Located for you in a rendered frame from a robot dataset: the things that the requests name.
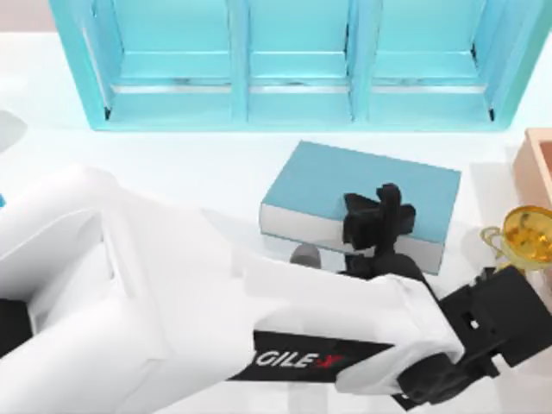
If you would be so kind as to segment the light blue book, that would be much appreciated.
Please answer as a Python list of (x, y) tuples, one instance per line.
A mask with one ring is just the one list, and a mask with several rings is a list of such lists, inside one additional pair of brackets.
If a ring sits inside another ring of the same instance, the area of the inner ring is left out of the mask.
[(260, 231), (340, 253), (372, 255), (374, 248), (353, 250), (342, 241), (344, 195), (379, 202), (376, 190), (395, 184), (401, 206), (411, 204), (417, 214), (414, 229), (402, 231), (400, 206), (394, 249), (425, 273), (438, 274), (460, 182), (454, 169), (301, 141), (262, 199)]

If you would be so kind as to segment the gold trophy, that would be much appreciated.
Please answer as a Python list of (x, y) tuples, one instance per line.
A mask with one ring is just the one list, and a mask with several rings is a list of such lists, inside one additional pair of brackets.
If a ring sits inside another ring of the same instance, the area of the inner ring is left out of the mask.
[(500, 227), (480, 231), (497, 260), (495, 273), (515, 267), (525, 275), (552, 266), (552, 210), (522, 205), (511, 210)]

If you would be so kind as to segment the salmon-coloured shallow box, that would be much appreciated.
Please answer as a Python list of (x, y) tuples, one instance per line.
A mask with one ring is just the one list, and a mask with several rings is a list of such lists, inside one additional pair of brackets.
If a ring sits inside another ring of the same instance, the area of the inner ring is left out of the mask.
[(552, 128), (529, 128), (512, 164), (520, 201), (552, 210)]

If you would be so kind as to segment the light blue rack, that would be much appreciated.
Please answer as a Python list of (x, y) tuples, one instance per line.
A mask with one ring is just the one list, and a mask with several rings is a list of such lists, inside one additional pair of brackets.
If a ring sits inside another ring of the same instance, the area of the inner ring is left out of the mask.
[(503, 130), (552, 0), (48, 0), (106, 131)]

